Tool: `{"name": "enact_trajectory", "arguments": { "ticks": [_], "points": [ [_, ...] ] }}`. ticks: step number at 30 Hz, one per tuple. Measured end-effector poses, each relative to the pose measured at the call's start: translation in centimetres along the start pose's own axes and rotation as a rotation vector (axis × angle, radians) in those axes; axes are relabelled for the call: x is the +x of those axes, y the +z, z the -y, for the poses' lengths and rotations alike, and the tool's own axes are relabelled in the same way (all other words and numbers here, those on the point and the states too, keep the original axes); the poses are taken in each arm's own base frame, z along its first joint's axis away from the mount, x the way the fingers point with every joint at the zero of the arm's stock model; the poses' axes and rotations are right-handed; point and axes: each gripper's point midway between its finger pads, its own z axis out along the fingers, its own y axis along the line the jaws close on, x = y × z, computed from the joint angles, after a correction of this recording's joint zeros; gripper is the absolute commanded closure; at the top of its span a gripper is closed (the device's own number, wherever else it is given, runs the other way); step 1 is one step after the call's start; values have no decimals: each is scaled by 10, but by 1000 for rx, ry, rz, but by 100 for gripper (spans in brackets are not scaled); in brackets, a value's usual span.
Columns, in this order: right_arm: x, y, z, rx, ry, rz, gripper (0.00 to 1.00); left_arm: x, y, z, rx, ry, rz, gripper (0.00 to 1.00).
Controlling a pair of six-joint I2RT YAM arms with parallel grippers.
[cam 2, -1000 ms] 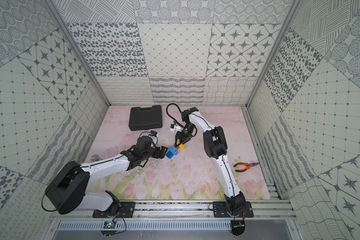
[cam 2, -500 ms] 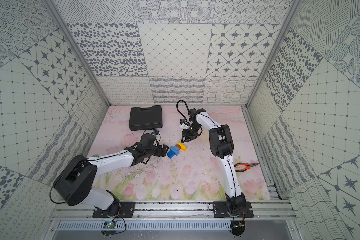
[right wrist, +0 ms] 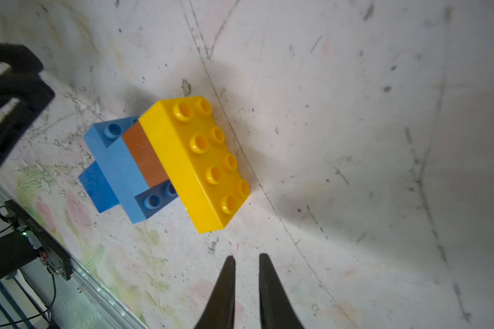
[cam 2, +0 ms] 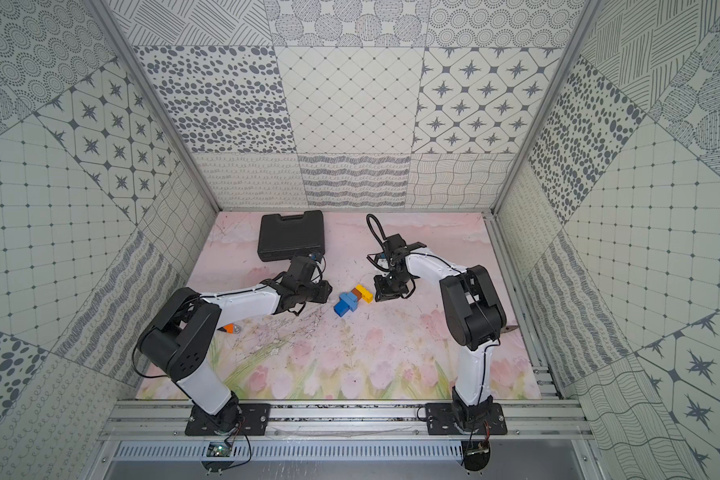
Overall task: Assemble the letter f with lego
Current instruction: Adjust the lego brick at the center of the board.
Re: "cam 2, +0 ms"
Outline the yellow lego brick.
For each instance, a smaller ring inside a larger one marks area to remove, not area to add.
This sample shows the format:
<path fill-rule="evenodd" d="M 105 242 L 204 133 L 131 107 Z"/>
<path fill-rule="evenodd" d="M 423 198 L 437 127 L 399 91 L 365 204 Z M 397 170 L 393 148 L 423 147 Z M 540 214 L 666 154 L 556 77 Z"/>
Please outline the yellow lego brick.
<path fill-rule="evenodd" d="M 372 302 L 374 296 L 373 296 L 373 294 L 372 294 L 368 289 L 366 289 L 366 288 L 363 287 L 362 285 L 358 284 L 358 285 L 355 287 L 355 290 L 357 291 L 358 295 L 359 295 L 365 302 L 367 302 L 367 303 L 371 303 L 371 302 Z"/>

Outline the light blue long lego brick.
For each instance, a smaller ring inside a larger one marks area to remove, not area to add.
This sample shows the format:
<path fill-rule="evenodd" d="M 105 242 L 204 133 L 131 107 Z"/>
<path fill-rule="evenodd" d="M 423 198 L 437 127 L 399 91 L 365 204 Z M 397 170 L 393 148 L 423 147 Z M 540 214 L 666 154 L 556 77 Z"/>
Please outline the light blue long lego brick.
<path fill-rule="evenodd" d="M 339 296 L 340 301 L 350 311 L 355 311 L 358 307 L 358 297 L 352 292 L 342 292 Z"/>

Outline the dark blue square lego brick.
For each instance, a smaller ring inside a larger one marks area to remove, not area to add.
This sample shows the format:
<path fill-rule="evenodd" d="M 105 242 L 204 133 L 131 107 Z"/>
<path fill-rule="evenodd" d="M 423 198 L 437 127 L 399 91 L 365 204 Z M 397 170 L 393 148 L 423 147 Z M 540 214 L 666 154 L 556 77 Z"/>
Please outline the dark blue square lego brick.
<path fill-rule="evenodd" d="M 334 312 L 339 317 L 343 317 L 349 310 L 350 310 L 349 305 L 346 304 L 344 301 L 339 301 L 334 305 Z"/>

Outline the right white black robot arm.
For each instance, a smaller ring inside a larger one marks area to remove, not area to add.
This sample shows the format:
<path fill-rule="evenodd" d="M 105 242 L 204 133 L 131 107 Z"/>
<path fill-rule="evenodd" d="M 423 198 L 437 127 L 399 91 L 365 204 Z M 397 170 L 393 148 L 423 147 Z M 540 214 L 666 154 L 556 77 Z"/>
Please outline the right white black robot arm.
<path fill-rule="evenodd" d="M 492 349 L 500 345 L 501 331 L 507 325 L 487 269 L 456 265 L 421 242 L 406 243 L 399 234 L 378 237 L 376 242 L 381 251 L 367 259 L 381 272 L 374 277 L 377 302 L 409 298 L 418 280 L 439 286 L 448 332 L 461 347 L 452 411 L 458 427 L 473 432 L 492 413 Z"/>

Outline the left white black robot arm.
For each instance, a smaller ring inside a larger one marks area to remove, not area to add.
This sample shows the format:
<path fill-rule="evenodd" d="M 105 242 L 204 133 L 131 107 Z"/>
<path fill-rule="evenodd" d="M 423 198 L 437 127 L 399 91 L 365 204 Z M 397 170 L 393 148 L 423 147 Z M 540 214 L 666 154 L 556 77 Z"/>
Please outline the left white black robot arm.
<path fill-rule="evenodd" d="M 193 403 L 192 416 L 228 432 L 240 415 L 234 392 L 214 371 L 209 350 L 215 333 L 249 318 L 291 313 L 327 302 L 320 253 L 296 256 L 289 268 L 247 289 L 200 293 L 176 290 L 140 334 L 135 350 L 164 372 Z"/>

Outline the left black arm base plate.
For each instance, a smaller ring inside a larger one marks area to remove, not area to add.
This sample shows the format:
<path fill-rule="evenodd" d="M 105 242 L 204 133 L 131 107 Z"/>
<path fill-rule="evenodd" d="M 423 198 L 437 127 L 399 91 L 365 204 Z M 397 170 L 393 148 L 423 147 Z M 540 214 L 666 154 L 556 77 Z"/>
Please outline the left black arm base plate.
<path fill-rule="evenodd" d="M 185 427 L 187 436 L 228 436 L 239 430 L 248 436 L 264 436 L 271 405 L 268 403 L 233 403 L 211 415 L 193 405 Z"/>

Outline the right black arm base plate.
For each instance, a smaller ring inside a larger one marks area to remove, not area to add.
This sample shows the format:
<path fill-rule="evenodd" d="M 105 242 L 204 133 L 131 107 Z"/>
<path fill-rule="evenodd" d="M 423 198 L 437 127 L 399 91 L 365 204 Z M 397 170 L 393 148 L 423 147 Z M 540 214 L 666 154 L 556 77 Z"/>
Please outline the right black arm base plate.
<path fill-rule="evenodd" d="M 473 407 L 453 402 L 427 403 L 424 405 L 424 420 L 430 436 L 508 433 L 503 408 L 496 402 L 484 402 Z"/>

